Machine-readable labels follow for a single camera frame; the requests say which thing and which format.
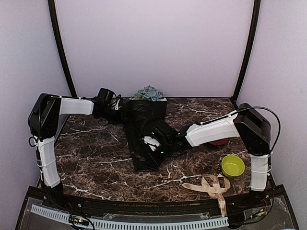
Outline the black wrapping paper sheet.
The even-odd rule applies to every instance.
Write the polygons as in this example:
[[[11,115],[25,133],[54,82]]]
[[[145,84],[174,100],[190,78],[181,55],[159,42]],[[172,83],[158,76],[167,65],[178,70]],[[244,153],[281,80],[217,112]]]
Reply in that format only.
[[[167,101],[128,100],[122,107],[127,109],[127,122],[123,123],[123,129],[135,171],[158,171],[159,165],[147,161],[150,147],[144,143],[143,137],[150,136],[154,126],[165,120]]]

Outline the blue hydrangea flower stem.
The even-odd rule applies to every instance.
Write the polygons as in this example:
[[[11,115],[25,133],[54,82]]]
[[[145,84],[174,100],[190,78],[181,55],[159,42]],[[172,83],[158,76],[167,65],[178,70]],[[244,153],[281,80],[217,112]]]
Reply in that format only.
[[[166,101],[164,94],[155,87],[148,85],[141,90],[138,90],[130,100],[147,100],[151,102]]]

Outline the beige satin ribbon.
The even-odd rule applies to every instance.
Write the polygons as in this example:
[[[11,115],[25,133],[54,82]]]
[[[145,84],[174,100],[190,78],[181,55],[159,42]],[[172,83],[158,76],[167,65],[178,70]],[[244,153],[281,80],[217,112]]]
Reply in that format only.
[[[231,187],[229,180],[219,174],[218,176],[208,175],[208,177],[212,180],[212,183],[209,184],[204,177],[201,178],[201,185],[194,185],[189,183],[184,183],[182,186],[186,189],[208,193],[210,198],[217,199],[218,206],[221,211],[222,217],[227,216],[226,210],[226,201],[223,196]]]

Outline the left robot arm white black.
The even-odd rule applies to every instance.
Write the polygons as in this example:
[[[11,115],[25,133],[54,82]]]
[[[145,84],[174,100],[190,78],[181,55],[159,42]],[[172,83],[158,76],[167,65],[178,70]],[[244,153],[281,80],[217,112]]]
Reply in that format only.
[[[43,93],[36,101],[29,117],[31,137],[29,145],[36,150],[36,162],[40,169],[41,186],[48,199],[57,209],[63,209],[68,199],[63,195],[55,157],[55,140],[59,118],[62,115],[91,115],[95,119],[105,119],[109,123],[121,122],[121,95],[101,88],[93,98],[68,97]]]

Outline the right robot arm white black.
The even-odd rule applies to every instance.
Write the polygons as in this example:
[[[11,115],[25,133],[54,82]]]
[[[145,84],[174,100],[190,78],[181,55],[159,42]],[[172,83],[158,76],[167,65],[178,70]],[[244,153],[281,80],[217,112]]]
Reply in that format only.
[[[275,147],[275,144],[271,144],[270,122],[258,112],[261,109],[261,106],[243,103],[227,115],[196,122],[182,127],[179,131],[160,121],[152,131],[142,137],[142,141],[154,155],[163,157],[209,142],[241,138],[251,161],[251,193],[245,196],[245,204],[249,208],[255,208],[263,201],[263,193],[272,169],[271,155]]]

